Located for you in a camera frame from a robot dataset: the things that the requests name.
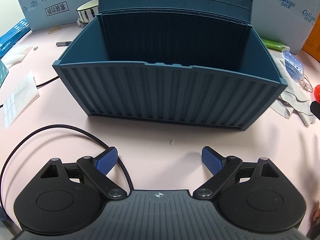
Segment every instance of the black cable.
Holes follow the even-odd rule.
[[[58,79],[58,78],[59,78],[59,76],[56,76],[56,77],[54,77],[54,78],[52,78],[52,79],[50,79],[50,80],[48,80],[48,81],[46,81],[46,82],[44,82],[44,83],[42,83],[42,84],[40,84],[40,85],[37,85],[36,88],[43,87],[43,86],[51,83],[52,81],[55,81],[55,80]]]
[[[41,131],[44,131],[44,130],[48,130],[48,129],[51,129],[51,128],[66,128],[66,129],[71,129],[71,130],[74,130],[74,131],[77,131],[79,133],[82,133],[86,136],[88,136],[89,138],[91,138],[92,140],[96,141],[98,144],[100,144],[102,147],[104,147],[105,149],[108,149],[109,146],[106,145],[103,141],[101,141],[99,138],[95,137],[94,135],[92,135],[91,133],[88,133],[87,131],[85,130],[82,130],[80,128],[77,128],[77,127],[74,127],[74,126],[71,126],[71,125],[67,125],[67,124],[52,124],[52,125],[48,125],[48,126],[45,126],[45,127],[42,127],[38,130],[35,130],[34,132],[30,133],[27,137],[25,137],[14,149],[13,151],[10,153],[9,157],[7,158],[7,160],[5,161],[4,165],[3,165],[3,168],[2,168],[2,171],[1,171],[1,174],[0,174],[0,205],[2,206],[2,209],[4,211],[4,214],[6,215],[6,217],[8,217],[8,214],[6,213],[6,211],[4,210],[4,206],[3,206],[3,203],[2,203],[2,191],[1,191],[1,184],[2,184],[2,177],[3,177],[3,174],[4,174],[4,170],[5,168],[7,167],[10,159],[12,158],[12,156],[14,155],[14,153],[19,149],[19,147],[24,144],[28,139],[30,139],[32,136],[34,136],[35,134],[41,132]],[[118,157],[118,164],[120,165],[124,175],[125,175],[125,178],[127,179],[127,182],[128,182],[128,185],[129,185],[129,189],[130,191],[134,190],[133,188],[133,184],[132,184],[132,181],[131,181],[131,178],[129,176],[129,173],[126,169],[126,167],[124,166],[123,162],[121,161],[121,159]]]

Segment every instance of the white wall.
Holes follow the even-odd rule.
[[[24,18],[18,0],[0,0],[0,36]]]

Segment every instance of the blue package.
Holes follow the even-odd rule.
[[[8,69],[5,67],[3,62],[0,60],[0,87],[1,87],[2,83],[4,82],[4,79],[6,78],[8,73],[9,73]]]
[[[24,18],[11,30],[0,37],[0,58],[2,58],[14,44],[30,31],[29,24]]]
[[[292,53],[286,50],[283,54],[287,72],[296,82],[299,82],[303,78],[302,63]]]

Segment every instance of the gray ridged plate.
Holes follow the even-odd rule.
[[[109,202],[86,228],[63,236],[23,232],[17,239],[74,240],[307,240],[295,229],[261,235],[225,221],[209,201],[193,199],[187,190],[135,190],[122,201]]]

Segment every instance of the pen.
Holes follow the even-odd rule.
[[[59,41],[56,43],[57,47],[69,46],[72,41]]]

